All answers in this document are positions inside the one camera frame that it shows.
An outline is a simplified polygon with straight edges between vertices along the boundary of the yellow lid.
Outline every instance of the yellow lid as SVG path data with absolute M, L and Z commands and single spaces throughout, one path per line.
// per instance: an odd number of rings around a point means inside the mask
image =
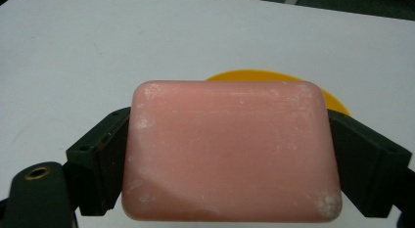
M 207 80 L 246 80 L 246 81 L 261 81 L 261 80 L 288 80 L 288 81 L 300 81 L 300 78 L 291 76 L 285 73 L 261 70 L 261 69 L 236 69 L 216 74 Z M 327 109 L 334 110 L 343 114 L 351 115 L 345 105 L 339 101 L 335 96 L 329 93 L 327 90 L 322 89 L 324 98 L 326 100 Z

